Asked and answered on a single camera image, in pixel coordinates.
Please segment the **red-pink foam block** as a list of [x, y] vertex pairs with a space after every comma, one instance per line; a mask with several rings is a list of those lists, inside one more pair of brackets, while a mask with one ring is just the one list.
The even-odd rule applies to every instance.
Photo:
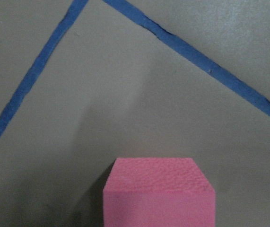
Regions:
[[213, 227], [216, 193], [191, 158], [118, 158], [103, 189], [106, 227]]

